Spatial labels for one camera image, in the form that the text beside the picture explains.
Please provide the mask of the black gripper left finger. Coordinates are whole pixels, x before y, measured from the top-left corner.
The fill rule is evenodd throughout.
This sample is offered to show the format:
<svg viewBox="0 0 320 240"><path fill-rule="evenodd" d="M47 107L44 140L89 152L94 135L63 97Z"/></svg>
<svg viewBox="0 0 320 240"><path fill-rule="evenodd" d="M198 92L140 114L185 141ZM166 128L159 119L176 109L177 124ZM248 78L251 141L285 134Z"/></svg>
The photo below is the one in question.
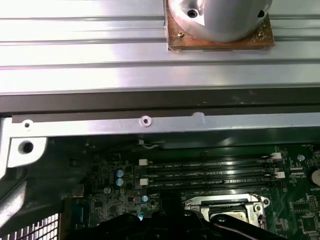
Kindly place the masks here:
<svg viewBox="0 0 320 240"><path fill-rule="evenodd" d="M175 238L175 194L160 195L159 210L150 217L123 214L101 222L91 234L96 240L173 240Z"/></svg>

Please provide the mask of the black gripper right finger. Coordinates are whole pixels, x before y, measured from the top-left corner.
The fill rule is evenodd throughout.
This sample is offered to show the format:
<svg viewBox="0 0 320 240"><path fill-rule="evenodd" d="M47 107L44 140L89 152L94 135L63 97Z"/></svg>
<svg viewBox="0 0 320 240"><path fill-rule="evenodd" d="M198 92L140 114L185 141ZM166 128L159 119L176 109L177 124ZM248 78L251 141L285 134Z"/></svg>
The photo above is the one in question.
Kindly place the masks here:
<svg viewBox="0 0 320 240"><path fill-rule="evenodd" d="M247 194L196 196L183 202L175 194L174 240L283 240L261 228L264 207L255 212Z"/></svg>

